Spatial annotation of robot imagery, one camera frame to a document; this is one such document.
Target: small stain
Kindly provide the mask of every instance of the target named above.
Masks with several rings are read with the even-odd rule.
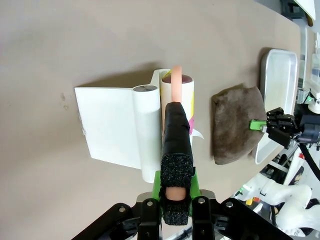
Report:
[[[65,101],[65,100],[66,100],[66,97],[65,97],[65,95],[64,95],[63,92],[60,94],[60,98],[61,98],[62,101]]]

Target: cylinder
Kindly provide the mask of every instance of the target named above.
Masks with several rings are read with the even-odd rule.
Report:
[[[132,98],[142,178],[153,183],[162,156],[160,90],[153,85],[136,86]]]
[[[164,131],[166,106],[168,103],[171,103],[171,75],[165,77],[160,81],[160,89],[162,130]],[[190,142],[192,144],[192,132],[194,129],[195,81],[187,75],[182,75],[181,95],[181,104],[190,125],[189,134]]]

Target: brown towel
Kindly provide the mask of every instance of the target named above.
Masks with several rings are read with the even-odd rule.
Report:
[[[264,135],[249,129],[250,120],[267,119],[258,88],[237,85],[226,89],[212,97],[212,108],[215,164],[232,163],[249,154]]]

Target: white tray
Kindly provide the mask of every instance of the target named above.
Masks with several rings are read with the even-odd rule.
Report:
[[[281,107],[285,114],[293,113],[297,69],[298,60],[294,52],[272,49],[262,57],[260,92],[266,111]],[[279,146],[265,133],[252,150],[255,163],[262,163]]]

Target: table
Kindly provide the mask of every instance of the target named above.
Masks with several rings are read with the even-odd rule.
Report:
[[[308,14],[314,21],[316,20],[315,0],[294,0],[306,14]]]
[[[0,239],[68,240],[113,204],[152,185],[138,169],[89,157],[74,87],[150,79],[182,65],[195,79],[193,142],[202,189],[218,201],[258,173],[251,156],[217,166],[211,96],[259,82],[269,48],[300,55],[299,27],[251,0],[0,3]],[[163,226],[164,238],[177,231]]]

